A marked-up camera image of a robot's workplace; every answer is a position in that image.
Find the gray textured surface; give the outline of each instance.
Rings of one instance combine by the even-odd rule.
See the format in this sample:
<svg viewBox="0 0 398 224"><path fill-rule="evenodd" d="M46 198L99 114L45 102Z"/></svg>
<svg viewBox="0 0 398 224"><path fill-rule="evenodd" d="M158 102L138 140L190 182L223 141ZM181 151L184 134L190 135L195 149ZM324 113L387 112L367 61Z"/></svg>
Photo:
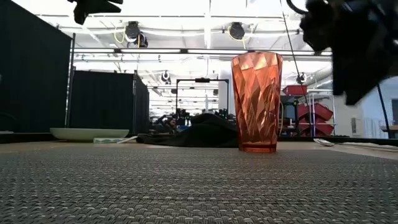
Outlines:
<svg viewBox="0 0 398 224"><path fill-rule="evenodd" d="M333 151L0 154L1 223L394 223L398 161Z"/></svg>

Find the faceted tumbler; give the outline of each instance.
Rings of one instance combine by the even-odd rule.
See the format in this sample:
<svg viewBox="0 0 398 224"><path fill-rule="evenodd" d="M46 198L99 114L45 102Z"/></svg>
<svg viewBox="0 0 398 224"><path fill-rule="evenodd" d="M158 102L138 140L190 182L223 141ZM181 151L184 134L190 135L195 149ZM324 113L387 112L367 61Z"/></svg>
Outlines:
<svg viewBox="0 0 398 224"><path fill-rule="evenodd" d="M282 56L253 52L232 60L239 150L276 152Z"/></svg>

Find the ceiling fixture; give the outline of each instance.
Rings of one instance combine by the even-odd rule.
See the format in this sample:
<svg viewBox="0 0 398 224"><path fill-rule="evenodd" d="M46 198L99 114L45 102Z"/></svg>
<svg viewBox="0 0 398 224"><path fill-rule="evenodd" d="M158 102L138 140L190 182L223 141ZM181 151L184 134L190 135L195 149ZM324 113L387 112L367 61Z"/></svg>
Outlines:
<svg viewBox="0 0 398 224"><path fill-rule="evenodd" d="M305 83L305 81L307 81L307 75L302 72L301 75L297 76L296 82L301 85Z"/></svg>
<svg viewBox="0 0 398 224"><path fill-rule="evenodd" d="M172 80L170 78L170 75L167 73L167 71L164 71L164 73L162 74L162 81L166 85L171 85L172 84Z"/></svg>
<svg viewBox="0 0 398 224"><path fill-rule="evenodd" d="M131 43L137 45L139 48L147 48L148 47L148 41L146 36L141 32L141 30L138 28L138 22L133 21L129 22L129 24L126 26L126 40L128 41L127 46L129 46Z"/></svg>
<svg viewBox="0 0 398 224"><path fill-rule="evenodd" d="M89 14L95 13L119 13L121 9L113 3L123 4L123 0L68 0L77 2L75 10L75 22L83 25Z"/></svg>
<svg viewBox="0 0 398 224"><path fill-rule="evenodd" d="M229 34L231 37L241 40L244 37L244 29L242 27L242 23L240 22L233 22L231 24L231 28L229 29Z"/></svg>

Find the white bowl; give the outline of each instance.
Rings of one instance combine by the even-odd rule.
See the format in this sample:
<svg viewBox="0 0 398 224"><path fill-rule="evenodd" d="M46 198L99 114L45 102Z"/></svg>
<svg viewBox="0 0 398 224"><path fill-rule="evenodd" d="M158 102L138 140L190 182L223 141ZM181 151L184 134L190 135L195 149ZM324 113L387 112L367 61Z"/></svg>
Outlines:
<svg viewBox="0 0 398 224"><path fill-rule="evenodd" d="M129 130L122 129L85 129L85 128L50 128L57 139L69 141L93 141L94 138L124 138Z"/></svg>

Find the black partition wall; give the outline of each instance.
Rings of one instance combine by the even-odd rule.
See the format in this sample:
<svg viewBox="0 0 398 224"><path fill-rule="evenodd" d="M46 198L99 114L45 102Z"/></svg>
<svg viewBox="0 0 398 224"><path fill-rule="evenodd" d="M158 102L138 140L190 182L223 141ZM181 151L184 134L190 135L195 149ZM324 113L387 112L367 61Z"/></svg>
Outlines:
<svg viewBox="0 0 398 224"><path fill-rule="evenodd" d="M64 127L71 38L12 1L0 1L0 24L0 113L20 133Z"/></svg>
<svg viewBox="0 0 398 224"><path fill-rule="evenodd" d="M149 92L148 87L136 76L134 80L134 134L146 133L149 129Z"/></svg>
<svg viewBox="0 0 398 224"><path fill-rule="evenodd" d="M134 74L75 71L70 128L128 129L133 134L144 133L146 127L142 120L147 112L141 113L135 108L149 104L147 93L141 80L134 80Z"/></svg>

